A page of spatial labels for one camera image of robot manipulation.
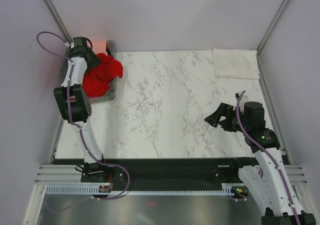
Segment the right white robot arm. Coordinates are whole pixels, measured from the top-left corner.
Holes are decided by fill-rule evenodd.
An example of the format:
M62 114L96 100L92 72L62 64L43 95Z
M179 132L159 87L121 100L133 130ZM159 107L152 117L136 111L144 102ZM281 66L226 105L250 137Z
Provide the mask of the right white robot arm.
M221 103L204 121L227 132L241 132L260 165L236 164L229 169L235 182L242 181L261 211L263 225L315 225L316 218L305 211L286 172L275 132L266 128L265 109L259 102L243 106Z

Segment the red t shirt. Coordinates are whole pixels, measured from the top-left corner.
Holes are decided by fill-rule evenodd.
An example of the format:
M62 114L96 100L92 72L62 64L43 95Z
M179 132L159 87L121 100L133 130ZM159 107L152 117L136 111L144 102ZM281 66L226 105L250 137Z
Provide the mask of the red t shirt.
M83 76L82 87L89 98L102 97L111 88L114 78L122 78L124 68L112 55L98 53L100 64Z

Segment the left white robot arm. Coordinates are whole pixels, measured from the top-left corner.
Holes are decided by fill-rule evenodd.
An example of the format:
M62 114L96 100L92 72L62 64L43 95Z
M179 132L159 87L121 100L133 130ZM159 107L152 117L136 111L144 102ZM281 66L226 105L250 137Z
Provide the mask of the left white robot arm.
M67 70L64 81L53 90L62 118L74 129L84 155L81 172L82 183L108 183L111 168L105 165L104 155L98 147L91 125L92 106L82 86L84 75L96 67L100 60L86 37L75 37L69 45Z

